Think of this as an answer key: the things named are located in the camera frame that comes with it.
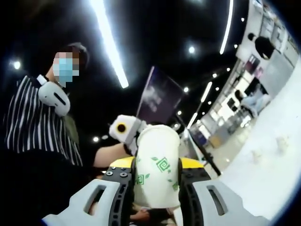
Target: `black and white striped shirt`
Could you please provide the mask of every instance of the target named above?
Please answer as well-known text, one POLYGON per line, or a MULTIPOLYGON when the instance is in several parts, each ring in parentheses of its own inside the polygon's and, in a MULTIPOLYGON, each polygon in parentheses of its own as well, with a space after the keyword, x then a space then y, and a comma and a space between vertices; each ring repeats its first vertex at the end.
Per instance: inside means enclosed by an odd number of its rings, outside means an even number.
POLYGON ((73 165, 82 166, 79 146, 69 136, 62 117, 41 103, 38 88, 25 76, 16 83, 5 117, 5 145, 17 153, 32 149, 62 154, 73 165))

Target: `dark hair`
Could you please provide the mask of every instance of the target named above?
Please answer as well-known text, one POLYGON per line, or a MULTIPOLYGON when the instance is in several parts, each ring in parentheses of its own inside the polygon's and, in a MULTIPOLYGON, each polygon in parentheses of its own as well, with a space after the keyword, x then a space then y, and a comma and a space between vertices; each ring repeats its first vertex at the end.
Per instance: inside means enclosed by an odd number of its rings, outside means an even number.
POLYGON ((248 34, 248 39, 250 40, 250 41, 253 41, 253 38, 255 37, 255 35, 253 34, 253 33, 249 33, 248 34))
POLYGON ((234 93, 234 96, 236 97, 236 99, 241 102, 242 101, 242 97, 241 97, 241 92, 240 90, 236 90, 235 93, 234 93))
POLYGON ((59 50, 59 52, 66 52, 66 53, 71 53, 71 52, 79 52, 79 70, 82 71, 86 69, 90 57, 89 53, 87 51, 87 48, 84 47, 80 42, 75 42, 72 44, 69 44, 67 46, 64 46, 59 50))

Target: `screw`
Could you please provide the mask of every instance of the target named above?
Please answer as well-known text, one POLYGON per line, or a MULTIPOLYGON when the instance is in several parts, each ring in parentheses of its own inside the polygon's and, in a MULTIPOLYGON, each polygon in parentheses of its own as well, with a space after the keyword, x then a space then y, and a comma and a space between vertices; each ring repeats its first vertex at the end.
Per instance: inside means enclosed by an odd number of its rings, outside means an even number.
POLYGON ((127 173, 121 173, 120 176, 121 176, 122 178, 126 178, 126 177, 127 177, 127 173))

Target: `hand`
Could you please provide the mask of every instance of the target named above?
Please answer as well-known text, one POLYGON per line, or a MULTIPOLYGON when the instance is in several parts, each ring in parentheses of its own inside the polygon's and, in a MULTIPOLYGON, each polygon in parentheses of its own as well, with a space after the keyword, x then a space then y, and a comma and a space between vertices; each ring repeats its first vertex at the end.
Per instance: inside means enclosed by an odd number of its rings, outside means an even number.
POLYGON ((138 221, 148 221, 150 219, 150 214, 147 210, 140 210, 135 215, 131 215, 131 220, 138 221))

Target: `person in background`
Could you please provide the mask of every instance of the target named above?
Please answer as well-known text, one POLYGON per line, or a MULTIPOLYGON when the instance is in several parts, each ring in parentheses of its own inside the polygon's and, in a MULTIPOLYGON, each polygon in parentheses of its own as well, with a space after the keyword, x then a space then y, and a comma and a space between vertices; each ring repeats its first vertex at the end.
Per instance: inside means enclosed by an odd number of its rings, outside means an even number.
POLYGON ((270 103, 270 96, 268 94, 244 97, 240 90, 236 90, 234 95, 241 106, 251 111, 254 118, 257 118, 260 111, 270 103))
MULTIPOLYGON (((54 70, 72 76, 76 70, 85 70, 88 60, 87 49, 80 43, 65 46, 55 55, 44 78, 60 85, 54 70), (60 65, 58 58, 70 53, 71 61, 66 57, 60 65)), ((81 79, 84 75, 75 76, 62 90, 66 94, 76 91, 74 84, 81 79)), ((6 206, 1 216, 9 218, 10 224, 22 220, 37 225, 35 221, 46 215, 60 213, 97 172, 136 151, 124 144, 90 151, 82 147, 75 122, 41 102, 35 81, 29 75, 11 80, 0 96, 1 202, 6 206)))
POLYGON ((140 208, 137 211, 133 208, 130 226, 176 226, 174 222, 168 221, 171 215, 169 209, 140 208))
POLYGON ((249 33, 248 39, 255 43, 255 48, 263 59, 269 60, 271 58, 275 47, 268 38, 262 36, 256 37, 253 33, 249 33))

